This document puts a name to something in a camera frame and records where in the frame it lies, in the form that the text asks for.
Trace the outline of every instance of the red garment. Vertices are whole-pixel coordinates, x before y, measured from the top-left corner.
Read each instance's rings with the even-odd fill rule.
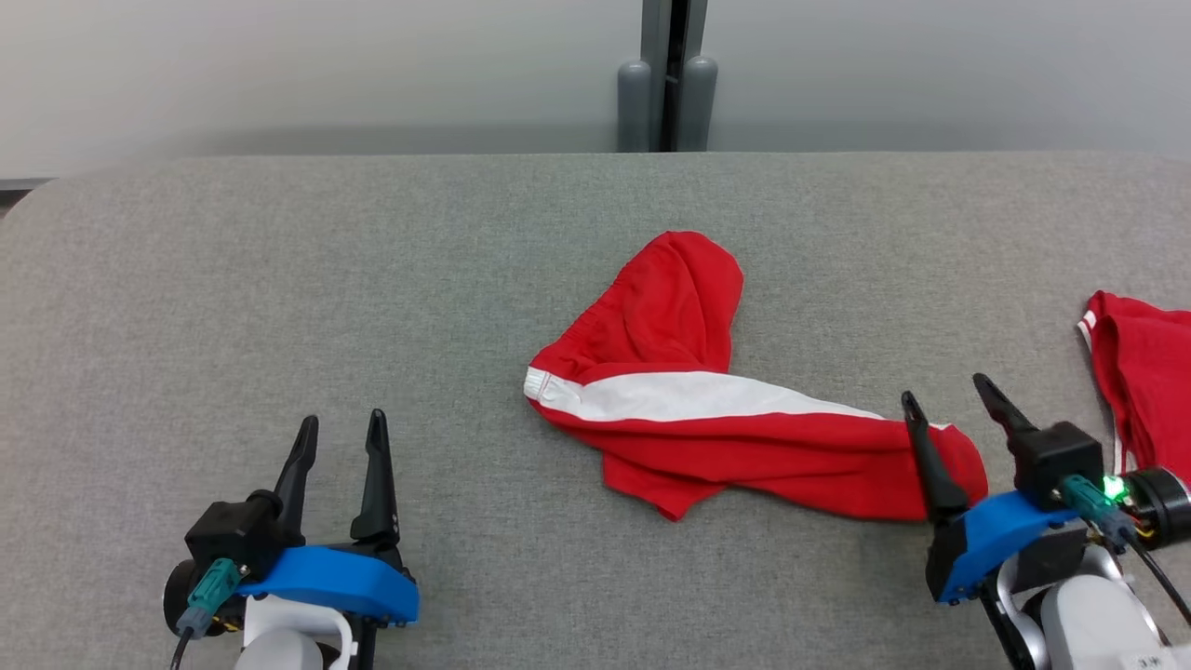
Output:
[[[1191,482],[1191,311],[1099,290],[1079,328],[1112,407],[1114,471],[1161,465]]]
[[[847,516],[924,519],[902,421],[728,375],[743,282],[703,234],[659,236],[534,359],[525,396],[604,452],[607,487],[672,521],[729,486]],[[969,500],[987,495],[971,440],[954,427],[931,437]]]

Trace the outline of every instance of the cable connector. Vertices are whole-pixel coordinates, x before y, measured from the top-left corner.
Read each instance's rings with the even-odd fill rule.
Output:
[[[1137,528],[1133,519],[1087,478],[1080,475],[1065,477],[1058,493],[1064,505],[1075,511],[1080,519],[1096,526],[1116,553],[1124,553],[1129,546],[1128,539],[1136,538]]]
[[[194,640],[206,635],[216,612],[236,593],[236,587],[239,587],[243,578],[243,570],[230,559],[220,558],[212,563],[199,586],[186,599],[189,607],[179,616],[174,631],[181,635],[189,628],[193,631],[191,639]]]

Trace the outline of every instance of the white wall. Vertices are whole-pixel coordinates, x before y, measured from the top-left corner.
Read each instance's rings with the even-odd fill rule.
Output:
[[[597,151],[640,0],[20,0],[0,180],[194,152]]]
[[[709,0],[713,150],[1191,157],[1187,0]]]

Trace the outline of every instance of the red fabric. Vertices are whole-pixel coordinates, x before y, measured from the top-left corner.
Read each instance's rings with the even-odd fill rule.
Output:
[[[1191,481],[1191,311],[1104,290],[1087,308],[1096,314],[1092,369],[1122,447],[1139,469],[1161,465]]]
[[[666,232],[531,367],[579,384],[649,372],[727,374],[744,277],[697,232]],[[607,487],[672,521],[729,486],[860,519],[921,520],[905,425],[838,414],[682,421],[587,421],[530,399],[549,422],[604,452]],[[931,430],[971,501],[987,495],[980,457],[959,430]]]

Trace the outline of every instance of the gray felt surface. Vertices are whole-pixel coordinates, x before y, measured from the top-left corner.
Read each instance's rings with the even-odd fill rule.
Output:
[[[164,668],[189,525],[270,487],[314,413],[306,534],[345,539],[380,407],[424,607],[379,668],[1004,668],[979,606],[930,602],[924,526],[743,491],[667,522],[530,409],[525,364],[654,234],[700,230],[747,275],[734,372],[886,417],[913,389],[1004,490],[971,374],[1108,439],[1073,324],[1097,288],[1191,307],[1189,214],[1191,165],[1090,154],[214,158],[55,181],[0,221],[0,666]],[[1160,557],[1191,590],[1191,553]],[[183,668],[236,652],[204,640]]]

